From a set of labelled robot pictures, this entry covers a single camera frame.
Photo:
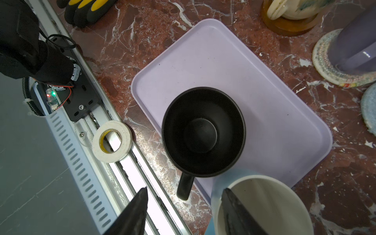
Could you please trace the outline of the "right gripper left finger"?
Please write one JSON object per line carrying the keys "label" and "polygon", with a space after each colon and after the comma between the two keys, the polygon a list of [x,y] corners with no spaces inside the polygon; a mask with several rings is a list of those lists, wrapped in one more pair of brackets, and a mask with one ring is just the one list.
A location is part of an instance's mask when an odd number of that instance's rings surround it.
{"label": "right gripper left finger", "polygon": [[143,235],[147,216],[147,187],[141,188],[104,235]]}

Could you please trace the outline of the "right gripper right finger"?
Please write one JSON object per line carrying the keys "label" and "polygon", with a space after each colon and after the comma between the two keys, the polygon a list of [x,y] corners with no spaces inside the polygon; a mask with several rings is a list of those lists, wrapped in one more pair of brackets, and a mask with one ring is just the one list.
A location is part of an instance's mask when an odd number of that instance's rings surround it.
{"label": "right gripper right finger", "polygon": [[231,189],[224,189],[221,199],[227,235],[267,235]]}

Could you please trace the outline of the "white mug blue handle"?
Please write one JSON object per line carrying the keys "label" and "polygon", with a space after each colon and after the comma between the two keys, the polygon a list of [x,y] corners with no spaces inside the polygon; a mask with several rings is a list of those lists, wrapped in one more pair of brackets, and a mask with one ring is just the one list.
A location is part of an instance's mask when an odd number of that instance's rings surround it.
{"label": "white mug blue handle", "polygon": [[312,235],[306,206],[284,183],[246,169],[230,169],[218,176],[211,192],[212,218],[207,235],[225,235],[222,193],[230,189],[269,235]]}

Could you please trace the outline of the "black mug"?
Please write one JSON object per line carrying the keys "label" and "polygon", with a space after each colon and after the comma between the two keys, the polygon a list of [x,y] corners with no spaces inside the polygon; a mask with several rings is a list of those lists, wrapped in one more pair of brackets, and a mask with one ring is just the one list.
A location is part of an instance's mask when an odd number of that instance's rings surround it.
{"label": "black mug", "polygon": [[169,105],[161,135],[168,157],[182,171],[176,195],[186,201],[196,177],[220,175],[238,161],[246,141],[246,123],[227,94],[197,87]]}

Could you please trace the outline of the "grey round coaster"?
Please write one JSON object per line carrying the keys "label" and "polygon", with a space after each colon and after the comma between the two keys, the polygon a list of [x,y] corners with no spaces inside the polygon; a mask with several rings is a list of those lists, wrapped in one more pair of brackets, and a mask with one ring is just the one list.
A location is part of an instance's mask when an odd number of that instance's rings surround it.
{"label": "grey round coaster", "polygon": [[376,83],[372,84],[361,99],[361,114],[370,133],[376,135]]}

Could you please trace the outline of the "beige spiral woven coaster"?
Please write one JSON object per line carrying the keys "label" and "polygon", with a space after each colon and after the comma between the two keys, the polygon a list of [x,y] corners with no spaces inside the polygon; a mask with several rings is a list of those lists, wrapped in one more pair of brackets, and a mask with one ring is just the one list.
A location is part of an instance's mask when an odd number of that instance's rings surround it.
{"label": "beige spiral woven coaster", "polygon": [[343,88],[359,87],[376,81],[376,72],[349,74],[335,68],[329,61],[329,46],[342,29],[333,30],[321,37],[313,48],[312,62],[319,74],[332,84]]}

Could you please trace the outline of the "brown wooden coaster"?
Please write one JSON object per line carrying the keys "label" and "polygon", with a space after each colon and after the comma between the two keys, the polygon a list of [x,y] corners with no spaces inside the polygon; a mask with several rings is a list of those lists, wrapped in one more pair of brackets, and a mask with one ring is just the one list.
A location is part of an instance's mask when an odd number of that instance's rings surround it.
{"label": "brown wooden coaster", "polygon": [[302,20],[289,20],[280,17],[276,20],[271,20],[267,16],[267,9],[270,7],[272,1],[263,1],[261,7],[261,18],[265,25],[273,32],[283,36],[300,36],[311,31],[323,16],[320,12],[312,17]]}

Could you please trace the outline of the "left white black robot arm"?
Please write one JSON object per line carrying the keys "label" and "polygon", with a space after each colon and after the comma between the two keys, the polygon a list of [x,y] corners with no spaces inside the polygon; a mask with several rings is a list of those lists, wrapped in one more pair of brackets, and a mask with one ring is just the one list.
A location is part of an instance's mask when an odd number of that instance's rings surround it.
{"label": "left white black robot arm", "polygon": [[1,73],[74,87],[80,67],[50,38],[42,41],[40,35],[39,19],[25,1],[1,1]]}

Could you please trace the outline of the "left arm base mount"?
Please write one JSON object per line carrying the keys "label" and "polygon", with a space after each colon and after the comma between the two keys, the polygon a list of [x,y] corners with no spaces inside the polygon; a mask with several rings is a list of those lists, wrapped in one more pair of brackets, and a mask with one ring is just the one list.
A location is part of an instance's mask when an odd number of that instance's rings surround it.
{"label": "left arm base mount", "polygon": [[84,118],[102,103],[87,73],[77,63],[65,70],[62,67],[45,66],[38,77],[50,87],[46,95],[51,110],[63,108],[72,122]]}

